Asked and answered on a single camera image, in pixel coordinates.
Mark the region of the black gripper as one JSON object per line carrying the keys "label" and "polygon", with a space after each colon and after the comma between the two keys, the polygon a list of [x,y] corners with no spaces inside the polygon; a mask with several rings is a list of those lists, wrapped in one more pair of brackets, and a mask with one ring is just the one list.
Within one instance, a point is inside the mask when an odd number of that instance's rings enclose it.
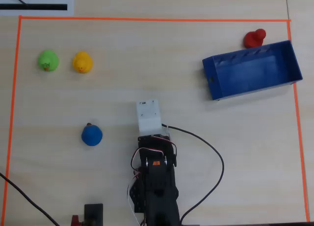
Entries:
{"label": "black gripper", "polygon": [[138,138],[138,149],[141,164],[148,167],[149,161],[164,161],[166,165],[177,166],[177,146],[168,136],[152,135]]}

